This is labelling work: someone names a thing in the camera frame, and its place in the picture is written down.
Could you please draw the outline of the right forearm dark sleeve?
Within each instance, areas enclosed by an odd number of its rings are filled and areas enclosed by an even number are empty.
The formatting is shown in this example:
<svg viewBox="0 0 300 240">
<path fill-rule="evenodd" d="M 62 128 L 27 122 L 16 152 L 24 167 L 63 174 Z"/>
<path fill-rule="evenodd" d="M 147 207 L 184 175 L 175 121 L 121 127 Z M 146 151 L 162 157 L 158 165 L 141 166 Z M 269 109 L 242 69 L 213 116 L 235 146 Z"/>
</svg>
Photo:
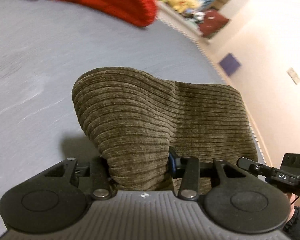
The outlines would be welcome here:
<svg viewBox="0 0 300 240">
<path fill-rule="evenodd" d="M 294 240 L 300 240 L 300 206 L 294 207 L 294 215 L 283 227 L 283 231 Z"/>
</svg>

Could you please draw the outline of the right hand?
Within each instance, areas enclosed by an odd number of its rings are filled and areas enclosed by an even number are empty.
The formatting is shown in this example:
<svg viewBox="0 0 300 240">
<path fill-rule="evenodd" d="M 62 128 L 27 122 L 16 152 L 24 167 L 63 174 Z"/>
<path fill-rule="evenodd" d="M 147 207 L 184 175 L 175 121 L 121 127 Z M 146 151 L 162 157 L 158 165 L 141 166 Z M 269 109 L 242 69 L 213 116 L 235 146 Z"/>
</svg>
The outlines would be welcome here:
<svg viewBox="0 0 300 240">
<path fill-rule="evenodd" d="M 288 220 L 290 220 L 293 215 L 294 215 L 294 202 L 295 202 L 295 199 L 296 199 L 296 195 L 295 194 L 292 194 L 292 193 L 286 193 L 286 196 L 290 202 L 290 214 L 289 214 L 289 217 L 288 217 Z"/>
</svg>

